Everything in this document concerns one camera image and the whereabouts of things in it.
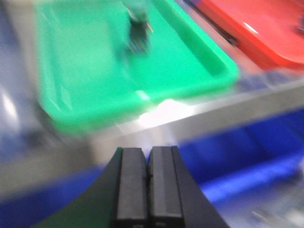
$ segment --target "bottle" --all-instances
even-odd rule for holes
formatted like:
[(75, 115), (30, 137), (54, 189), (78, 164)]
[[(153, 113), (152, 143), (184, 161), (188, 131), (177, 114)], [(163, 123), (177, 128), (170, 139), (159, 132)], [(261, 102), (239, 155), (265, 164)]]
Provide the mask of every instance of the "bottle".
[(134, 22), (147, 22), (147, 10), (149, 0), (123, 0), (123, 4), (129, 11), (131, 20)]

